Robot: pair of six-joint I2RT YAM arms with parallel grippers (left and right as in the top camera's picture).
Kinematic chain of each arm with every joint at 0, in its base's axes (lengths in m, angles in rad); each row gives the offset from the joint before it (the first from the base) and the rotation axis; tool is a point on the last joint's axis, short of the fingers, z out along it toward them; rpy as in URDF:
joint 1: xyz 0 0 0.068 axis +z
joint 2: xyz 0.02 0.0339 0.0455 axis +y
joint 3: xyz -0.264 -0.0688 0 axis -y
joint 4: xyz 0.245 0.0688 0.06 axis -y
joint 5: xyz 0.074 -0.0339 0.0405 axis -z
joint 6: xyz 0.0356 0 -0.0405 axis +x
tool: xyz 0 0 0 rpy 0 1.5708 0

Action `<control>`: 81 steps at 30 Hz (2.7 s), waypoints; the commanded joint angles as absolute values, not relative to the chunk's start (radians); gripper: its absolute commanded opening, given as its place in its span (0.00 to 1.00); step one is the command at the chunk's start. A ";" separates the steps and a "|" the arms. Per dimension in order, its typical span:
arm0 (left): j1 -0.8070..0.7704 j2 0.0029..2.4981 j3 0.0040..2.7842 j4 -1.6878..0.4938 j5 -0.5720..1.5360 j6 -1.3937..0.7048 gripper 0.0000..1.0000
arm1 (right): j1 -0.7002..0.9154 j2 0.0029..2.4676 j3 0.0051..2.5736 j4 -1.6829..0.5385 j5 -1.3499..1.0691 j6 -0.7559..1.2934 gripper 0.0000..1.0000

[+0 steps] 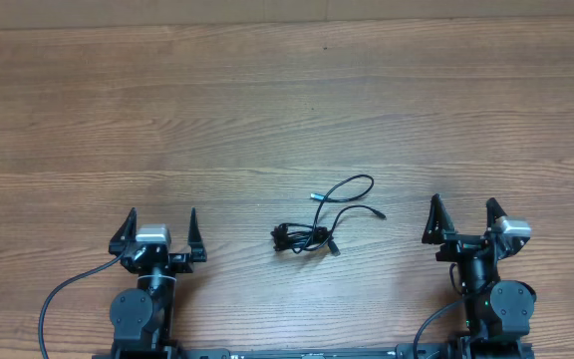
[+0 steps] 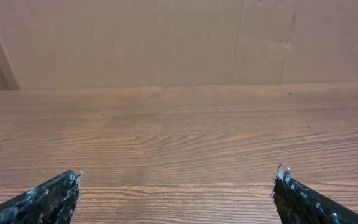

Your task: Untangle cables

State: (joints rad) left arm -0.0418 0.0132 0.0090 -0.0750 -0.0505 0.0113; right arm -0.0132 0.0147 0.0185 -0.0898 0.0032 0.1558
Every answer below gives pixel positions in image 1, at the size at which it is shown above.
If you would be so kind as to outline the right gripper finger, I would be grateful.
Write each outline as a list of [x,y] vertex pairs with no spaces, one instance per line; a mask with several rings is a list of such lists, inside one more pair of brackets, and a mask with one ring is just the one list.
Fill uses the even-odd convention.
[[441,196],[436,193],[430,200],[430,213],[422,236],[423,244],[443,244],[455,235],[455,227],[447,213]]
[[495,197],[491,197],[485,204],[486,227],[493,228],[500,220],[506,217],[506,213]]

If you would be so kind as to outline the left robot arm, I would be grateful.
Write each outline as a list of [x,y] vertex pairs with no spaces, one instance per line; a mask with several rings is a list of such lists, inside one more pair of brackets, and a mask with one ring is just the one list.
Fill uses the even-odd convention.
[[171,337],[176,277],[207,260],[196,211],[190,215],[186,253],[170,250],[164,224],[137,225],[133,208],[109,241],[109,254],[137,277],[137,286],[120,292],[110,307],[114,325],[113,358],[183,358]]

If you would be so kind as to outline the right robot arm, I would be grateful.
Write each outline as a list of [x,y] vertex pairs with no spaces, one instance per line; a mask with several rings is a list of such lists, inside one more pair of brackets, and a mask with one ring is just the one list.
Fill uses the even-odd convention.
[[[523,281],[503,280],[498,262],[517,254],[530,240],[526,219],[508,215],[495,198],[486,202],[486,229],[479,235],[461,234],[451,221],[439,194],[430,200],[422,243],[438,247],[435,259],[450,264],[449,279],[459,300],[432,314],[412,343],[415,358],[532,358],[530,332],[537,294]],[[465,326],[444,344],[420,345],[427,327],[458,306],[464,307]]]

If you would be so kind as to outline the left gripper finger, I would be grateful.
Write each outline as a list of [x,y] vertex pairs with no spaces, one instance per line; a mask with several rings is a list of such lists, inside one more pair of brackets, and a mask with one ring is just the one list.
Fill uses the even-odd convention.
[[202,237],[198,227],[196,209],[194,207],[191,209],[187,244],[190,247],[190,256],[192,262],[207,261],[207,252],[202,241]]
[[137,209],[133,207],[123,224],[109,241],[109,254],[120,255],[136,239]]

